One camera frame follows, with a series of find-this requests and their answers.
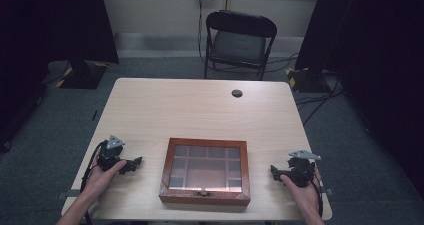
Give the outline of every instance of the wooden table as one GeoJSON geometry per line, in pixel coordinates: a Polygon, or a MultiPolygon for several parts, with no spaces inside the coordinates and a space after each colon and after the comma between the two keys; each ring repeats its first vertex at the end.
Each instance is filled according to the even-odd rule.
{"type": "MultiPolygon", "coordinates": [[[[78,189],[94,148],[111,134],[122,159],[143,156],[135,172],[117,175],[93,219],[146,221],[300,220],[293,198],[270,173],[288,169],[291,151],[310,146],[288,84],[260,81],[121,78],[111,92],[72,185],[78,189]],[[239,89],[243,96],[235,98],[239,89]],[[170,137],[247,142],[251,202],[247,207],[165,204],[158,197],[170,137]]],[[[68,198],[62,213],[75,198],[68,198]]],[[[332,211],[324,194],[323,219],[332,211]]]]}

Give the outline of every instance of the forearm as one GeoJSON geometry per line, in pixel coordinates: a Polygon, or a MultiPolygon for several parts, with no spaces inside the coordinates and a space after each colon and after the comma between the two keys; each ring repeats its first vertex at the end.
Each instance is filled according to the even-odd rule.
{"type": "Polygon", "coordinates": [[[321,217],[318,214],[318,211],[316,211],[315,209],[312,210],[311,207],[305,207],[304,209],[301,209],[301,213],[307,225],[323,225],[324,224],[324,222],[322,221],[321,217]]]}
{"type": "Polygon", "coordinates": [[[91,198],[91,196],[81,193],[57,222],[57,225],[80,224],[88,208],[90,208],[94,202],[95,199],[91,198]]]}

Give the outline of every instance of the baseboard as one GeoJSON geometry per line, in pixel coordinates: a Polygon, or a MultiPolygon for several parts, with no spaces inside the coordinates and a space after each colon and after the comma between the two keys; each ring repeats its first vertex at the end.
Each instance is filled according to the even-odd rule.
{"type": "MultiPolygon", "coordinates": [[[[191,35],[146,35],[117,33],[115,45],[118,57],[196,57],[199,56],[198,38],[191,35]]],[[[298,53],[303,37],[277,37],[270,57],[289,57],[298,53]]],[[[206,38],[200,48],[204,56],[206,38]]]]}

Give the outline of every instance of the black cable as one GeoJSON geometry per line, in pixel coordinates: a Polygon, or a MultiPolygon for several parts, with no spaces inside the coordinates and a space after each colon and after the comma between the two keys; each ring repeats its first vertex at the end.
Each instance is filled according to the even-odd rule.
{"type": "MultiPolygon", "coordinates": [[[[282,69],[284,69],[284,68],[288,67],[288,66],[290,65],[290,63],[291,63],[291,60],[293,60],[293,59],[296,59],[296,58],[297,58],[297,57],[293,57],[294,55],[297,55],[297,54],[298,54],[298,53],[293,53],[292,55],[290,55],[290,57],[289,57],[289,58],[285,58],[285,59],[280,59],[280,60],[276,60],[276,61],[268,62],[267,64],[270,64],[270,63],[276,63],[276,62],[284,62],[284,61],[288,61],[288,63],[287,63],[286,65],[284,65],[284,66],[282,66],[282,67],[280,67],[280,68],[274,69],[274,70],[268,70],[268,71],[265,71],[265,73],[277,72],[277,71],[280,71],[280,70],[282,70],[282,69]]],[[[212,70],[214,70],[214,71],[219,71],[219,72],[228,72],[228,73],[239,73],[239,74],[248,74],[248,73],[255,73],[255,74],[256,74],[256,73],[257,73],[256,71],[249,71],[249,72],[229,71],[229,70],[232,70],[232,69],[241,68],[241,67],[238,67],[238,66],[228,67],[228,68],[214,68],[214,67],[208,66],[208,68],[209,68],[209,69],[212,69],[212,70]]]]}
{"type": "Polygon", "coordinates": [[[47,84],[52,83],[52,82],[56,81],[57,79],[61,78],[66,73],[66,71],[68,70],[68,67],[69,67],[69,61],[66,63],[65,69],[63,69],[63,71],[59,74],[59,76],[57,76],[57,77],[55,77],[55,78],[53,78],[53,79],[51,79],[51,80],[49,80],[49,81],[47,81],[43,84],[47,85],[47,84]]]}
{"type": "MultiPolygon", "coordinates": [[[[90,176],[91,169],[93,169],[95,167],[95,166],[91,167],[91,164],[93,164],[93,160],[94,160],[94,157],[97,154],[97,150],[99,150],[99,148],[101,146],[106,145],[106,144],[107,144],[107,141],[105,140],[105,141],[99,143],[99,145],[97,145],[97,147],[94,149],[94,152],[93,152],[93,154],[91,155],[91,158],[90,158],[90,162],[88,162],[87,169],[85,170],[84,176],[82,177],[80,193],[82,193],[82,191],[85,188],[85,185],[87,184],[87,180],[88,180],[88,177],[90,176]]],[[[87,225],[93,224],[91,222],[90,214],[88,213],[88,211],[85,213],[85,221],[87,222],[87,225]]]]}
{"type": "Polygon", "coordinates": [[[334,98],[334,97],[337,97],[337,96],[339,96],[340,94],[342,94],[342,93],[343,93],[343,91],[344,91],[344,89],[341,89],[339,92],[337,92],[336,94],[333,94],[333,95],[331,95],[331,96],[324,95],[324,96],[316,97],[316,98],[311,98],[311,97],[299,98],[299,99],[297,99],[296,101],[304,100],[304,99],[311,99],[311,100],[309,100],[309,101],[303,101],[303,102],[297,102],[297,103],[296,103],[296,105],[302,105],[302,104],[308,104],[308,103],[320,102],[320,101],[322,101],[322,100],[326,100],[326,99],[328,99],[328,98],[334,98]]]}
{"type": "Polygon", "coordinates": [[[306,104],[303,104],[303,106],[302,106],[302,107],[300,107],[299,109],[297,109],[297,111],[302,110],[302,109],[305,107],[305,105],[306,105],[306,104]]]}
{"type": "Polygon", "coordinates": [[[314,177],[317,179],[317,181],[318,181],[318,186],[319,186],[319,189],[318,189],[318,187],[317,187],[317,185],[314,183],[314,177],[312,177],[312,178],[309,178],[308,176],[306,176],[306,174],[302,171],[302,170],[300,170],[299,168],[297,168],[297,167],[295,167],[295,169],[300,173],[300,174],[302,174],[311,184],[312,184],[312,186],[314,187],[314,190],[315,190],[315,192],[317,193],[317,196],[318,196],[318,213],[319,213],[319,216],[320,217],[322,217],[322,212],[323,212],[323,210],[324,210],[324,203],[323,203],[323,201],[322,201],[322,189],[321,189],[321,185],[320,185],[320,180],[318,179],[318,177],[315,175],[315,172],[314,172],[314,177]]]}
{"type": "Polygon", "coordinates": [[[334,85],[334,88],[333,88],[333,90],[331,90],[331,92],[330,92],[330,94],[326,97],[326,98],[324,98],[323,100],[322,100],[322,102],[312,111],[312,113],[305,119],[305,121],[303,122],[303,126],[305,126],[306,125],[306,123],[309,121],[309,119],[315,114],[315,112],[316,111],[318,111],[318,109],[325,103],[325,102],[327,102],[328,100],[330,100],[331,99],[331,97],[332,97],[332,95],[333,95],[333,93],[336,91],[336,88],[337,88],[337,85],[339,84],[339,81],[340,81],[340,77],[338,77],[337,78],[337,81],[336,81],[336,84],[334,85]]]}
{"type": "Polygon", "coordinates": [[[203,63],[205,63],[205,60],[203,60],[202,52],[200,49],[200,44],[202,42],[202,0],[199,0],[199,26],[198,26],[198,34],[197,34],[197,45],[199,50],[199,56],[203,63]]]}

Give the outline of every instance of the white wall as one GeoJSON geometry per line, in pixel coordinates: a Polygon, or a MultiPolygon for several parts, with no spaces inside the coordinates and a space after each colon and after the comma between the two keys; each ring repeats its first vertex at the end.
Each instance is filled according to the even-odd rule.
{"type": "MultiPolygon", "coordinates": [[[[271,56],[296,53],[300,50],[315,2],[203,0],[201,48],[205,47],[207,15],[227,6],[230,10],[266,16],[277,25],[278,34],[271,56]]],[[[197,53],[199,0],[105,0],[105,4],[112,30],[118,34],[115,40],[120,56],[166,56],[164,54],[170,54],[169,51],[172,52],[170,56],[197,53]]]]}
{"type": "MultiPolygon", "coordinates": [[[[316,0],[230,0],[229,9],[266,16],[278,36],[303,37],[316,0]]],[[[115,33],[197,35],[198,0],[105,0],[115,33]]],[[[203,0],[203,17],[224,0],[203,0]]]]}

